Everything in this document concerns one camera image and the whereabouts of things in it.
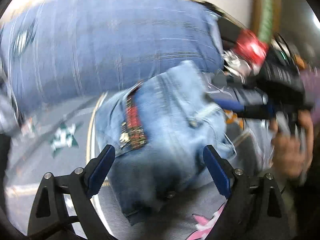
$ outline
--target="dark blue denim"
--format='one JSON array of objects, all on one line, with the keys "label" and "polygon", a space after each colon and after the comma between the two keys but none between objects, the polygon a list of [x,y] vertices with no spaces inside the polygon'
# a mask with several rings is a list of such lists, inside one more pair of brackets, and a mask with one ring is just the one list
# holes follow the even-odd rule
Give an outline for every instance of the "dark blue denim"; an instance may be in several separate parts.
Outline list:
[{"label": "dark blue denim", "polygon": [[111,144],[116,160],[108,174],[122,212],[134,224],[157,212],[173,192],[183,191],[205,168],[202,151],[211,144],[221,157],[236,152],[225,135],[223,110],[205,97],[205,85],[192,61],[144,82],[134,95],[147,144],[137,150],[120,148],[127,95],[119,92],[96,114],[100,149]]},{"label": "dark blue denim", "polygon": [[51,0],[3,27],[0,53],[18,107],[120,91],[182,60],[223,66],[216,19],[185,0]]}]

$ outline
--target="metal button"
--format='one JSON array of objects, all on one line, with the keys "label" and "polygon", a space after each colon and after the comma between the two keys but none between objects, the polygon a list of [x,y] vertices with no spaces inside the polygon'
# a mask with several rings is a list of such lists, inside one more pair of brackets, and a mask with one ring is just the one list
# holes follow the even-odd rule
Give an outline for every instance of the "metal button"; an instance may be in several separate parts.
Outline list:
[{"label": "metal button", "polygon": [[242,175],[242,174],[243,174],[243,170],[241,170],[241,169],[235,169],[235,174],[237,174],[237,175]]},{"label": "metal button", "polygon": [[266,173],[266,178],[267,179],[273,179],[273,175],[271,173]]},{"label": "metal button", "polygon": [[83,168],[76,168],[75,174],[81,174],[83,172]]},{"label": "metal button", "polygon": [[190,121],[192,127],[197,127],[197,122],[195,120]]},{"label": "metal button", "polygon": [[120,142],[121,143],[127,143],[130,141],[130,138],[129,138],[129,134],[124,132],[120,135]]},{"label": "metal button", "polygon": [[171,199],[176,195],[176,193],[174,191],[169,191],[167,194],[167,198]]},{"label": "metal button", "polygon": [[47,172],[45,175],[44,175],[44,178],[45,179],[49,179],[51,178],[52,174],[50,172]]},{"label": "metal button", "polygon": [[263,96],[262,96],[262,103],[264,105],[266,105],[268,103],[268,96],[266,94],[263,94]]}]

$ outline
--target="light blue denim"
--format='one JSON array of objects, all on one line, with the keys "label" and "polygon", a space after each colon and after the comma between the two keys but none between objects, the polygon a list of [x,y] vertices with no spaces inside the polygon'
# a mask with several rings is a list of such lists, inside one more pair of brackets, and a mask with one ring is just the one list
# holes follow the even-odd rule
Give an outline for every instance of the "light blue denim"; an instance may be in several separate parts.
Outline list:
[{"label": "light blue denim", "polygon": [[204,82],[192,61],[183,61],[141,85],[134,101],[148,142],[137,150],[121,149],[126,98],[134,88],[104,102],[95,121],[99,148],[111,144],[116,149],[108,179],[132,224],[159,211],[172,192],[184,190],[203,171],[206,145],[213,145],[223,158],[236,155],[225,135],[224,112],[205,99]]}]

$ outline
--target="blue gripper pad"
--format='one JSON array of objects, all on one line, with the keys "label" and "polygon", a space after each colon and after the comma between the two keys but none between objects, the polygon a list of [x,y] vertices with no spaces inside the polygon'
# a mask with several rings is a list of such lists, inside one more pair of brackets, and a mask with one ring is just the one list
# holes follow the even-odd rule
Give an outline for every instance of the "blue gripper pad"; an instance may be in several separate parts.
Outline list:
[{"label": "blue gripper pad", "polygon": [[217,98],[214,99],[214,102],[221,106],[222,109],[230,110],[236,113],[244,111],[244,105],[238,101]]},{"label": "blue gripper pad", "polygon": [[219,156],[212,145],[204,147],[203,160],[219,193],[228,199],[234,182],[232,166]]},{"label": "blue gripper pad", "polygon": [[87,186],[87,197],[98,194],[114,160],[115,148],[112,145],[106,145],[97,158],[89,161],[84,168],[84,183]]}]

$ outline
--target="red fabric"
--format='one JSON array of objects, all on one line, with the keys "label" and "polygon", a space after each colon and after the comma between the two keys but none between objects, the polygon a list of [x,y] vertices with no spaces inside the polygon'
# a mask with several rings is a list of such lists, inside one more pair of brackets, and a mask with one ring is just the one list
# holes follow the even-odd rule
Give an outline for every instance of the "red fabric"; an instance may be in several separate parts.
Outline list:
[{"label": "red fabric", "polygon": [[127,108],[127,122],[128,128],[135,128],[140,126],[140,120],[138,118],[138,109],[136,106],[129,106]]},{"label": "red fabric", "polygon": [[233,51],[253,68],[260,68],[267,56],[268,44],[259,41],[250,30],[242,30]]}]

